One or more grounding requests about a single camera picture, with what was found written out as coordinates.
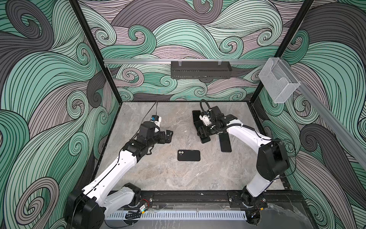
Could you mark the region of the black phone case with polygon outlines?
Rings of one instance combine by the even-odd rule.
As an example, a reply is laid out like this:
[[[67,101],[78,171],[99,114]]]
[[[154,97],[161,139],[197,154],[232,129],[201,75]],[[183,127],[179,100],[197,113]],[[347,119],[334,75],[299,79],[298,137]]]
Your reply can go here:
[[[201,155],[199,150],[187,150],[187,149],[180,149],[177,153],[177,160],[178,161],[192,161],[198,162],[201,160]]]

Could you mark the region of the black phone ribbed back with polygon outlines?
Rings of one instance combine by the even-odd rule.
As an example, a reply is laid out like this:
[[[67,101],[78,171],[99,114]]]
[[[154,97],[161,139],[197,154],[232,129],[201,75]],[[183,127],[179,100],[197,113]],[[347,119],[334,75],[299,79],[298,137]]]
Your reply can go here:
[[[192,112],[193,114],[193,124],[196,129],[198,129],[200,126],[202,126],[202,120],[200,119],[201,111],[200,110],[194,110]]]

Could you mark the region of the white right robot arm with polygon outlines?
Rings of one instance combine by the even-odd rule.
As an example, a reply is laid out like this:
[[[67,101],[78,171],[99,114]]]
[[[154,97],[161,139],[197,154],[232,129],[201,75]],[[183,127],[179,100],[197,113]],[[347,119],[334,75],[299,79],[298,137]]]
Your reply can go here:
[[[199,112],[194,119],[194,125],[203,144],[210,141],[211,135],[219,135],[221,151],[230,153],[230,136],[233,135],[256,152],[256,174],[241,194],[243,205],[247,208],[263,203],[262,194],[290,167],[282,140],[258,133],[231,114],[209,116]]]

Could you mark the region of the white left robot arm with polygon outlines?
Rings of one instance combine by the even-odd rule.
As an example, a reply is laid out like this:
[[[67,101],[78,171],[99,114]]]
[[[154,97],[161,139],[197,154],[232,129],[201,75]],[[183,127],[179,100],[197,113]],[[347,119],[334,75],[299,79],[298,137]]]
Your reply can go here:
[[[140,189],[127,183],[119,191],[111,193],[117,182],[149,153],[156,144],[169,144],[173,131],[152,131],[129,140],[117,158],[80,190],[72,191],[66,202],[64,219],[68,229],[99,229],[105,219],[119,208],[139,204]]]

